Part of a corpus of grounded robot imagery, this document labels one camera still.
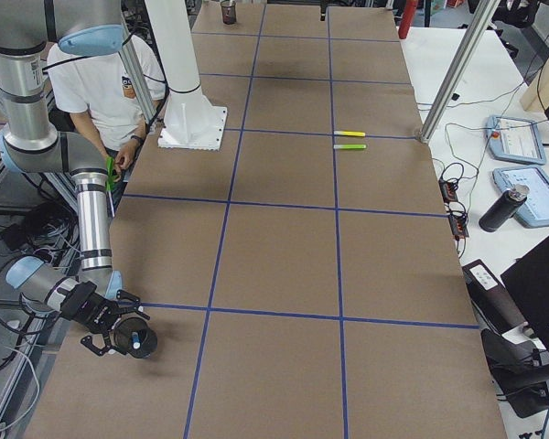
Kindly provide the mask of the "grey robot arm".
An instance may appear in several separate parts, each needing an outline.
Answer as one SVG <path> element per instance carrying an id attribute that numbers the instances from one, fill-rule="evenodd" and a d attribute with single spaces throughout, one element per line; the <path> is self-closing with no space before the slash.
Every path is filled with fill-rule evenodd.
<path id="1" fill-rule="evenodd" d="M 49 42 L 76 56 L 109 55 L 124 42 L 118 1 L 0 1 L 0 131 L 4 164 L 20 173 L 68 173 L 78 203 L 81 270 L 67 277 L 34 256 L 9 269 L 22 295 L 86 327 L 81 343 L 97 356 L 110 351 L 137 359 L 156 349 L 156 333 L 138 297 L 114 285 L 106 183 L 100 152 L 49 121 L 40 54 Z"/>

